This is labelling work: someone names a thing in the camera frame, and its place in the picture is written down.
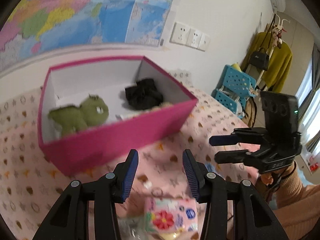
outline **stuffed animal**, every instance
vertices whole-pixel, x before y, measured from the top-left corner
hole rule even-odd
[[[278,45],[278,34],[279,34],[279,30],[277,28],[274,28],[272,30],[272,39],[273,39],[273,42],[272,42],[272,47],[277,47]]]
[[[102,98],[89,95],[79,107],[69,105],[53,109],[48,117],[62,127],[61,137],[64,137],[103,124],[109,117],[109,109]]]

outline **pink box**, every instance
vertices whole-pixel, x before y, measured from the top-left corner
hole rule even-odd
[[[116,115],[135,113],[124,88],[153,78],[165,102],[173,106],[119,121]],[[104,125],[60,138],[47,115],[51,109],[79,105],[88,94],[99,95],[109,107]],[[176,133],[197,99],[166,71],[144,56],[100,57],[51,67],[45,78],[38,114],[39,147],[65,175],[102,165],[130,149]]]

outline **bed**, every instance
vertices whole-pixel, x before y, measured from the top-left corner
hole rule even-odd
[[[230,134],[234,128],[246,127],[231,111],[203,91],[190,87],[199,102],[180,132],[156,143],[137,149],[139,166],[131,195],[123,205],[118,205],[117,215],[136,217],[143,213],[143,196],[185,198],[190,196],[182,166],[182,152],[191,149],[199,162],[211,163],[226,180],[240,182],[258,177],[257,170],[243,164],[222,164],[214,161],[220,150],[248,148],[257,145],[238,144],[211,147],[209,137]],[[124,156],[95,169],[86,170],[74,177],[66,177],[48,162],[38,147],[37,111],[41,89],[35,89],[12,98],[0,105],[0,214],[7,227],[19,240],[31,240],[40,223],[74,179],[89,182],[113,171]],[[89,236],[94,239],[93,203],[89,205]],[[205,204],[198,205],[199,232],[180,239],[198,239],[204,219]],[[229,203],[228,217],[232,216]]]

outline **floor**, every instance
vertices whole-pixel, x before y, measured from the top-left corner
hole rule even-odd
[[[254,98],[254,101],[257,105],[257,117],[253,127],[265,127],[264,112],[262,110],[262,103],[259,101],[259,98],[259,96]]]

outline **wall socket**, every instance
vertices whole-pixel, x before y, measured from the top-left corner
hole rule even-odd
[[[209,47],[209,44],[210,44],[210,37],[207,34],[202,33],[202,37],[199,42],[198,49],[202,51],[206,51],[207,48]]]
[[[170,42],[185,45],[187,43],[191,28],[182,23],[175,23]]]
[[[196,29],[191,29],[186,45],[197,49],[201,40],[201,36],[202,36],[201,31]]]
[[[170,42],[206,51],[210,44],[210,37],[200,30],[176,22],[173,27]]]

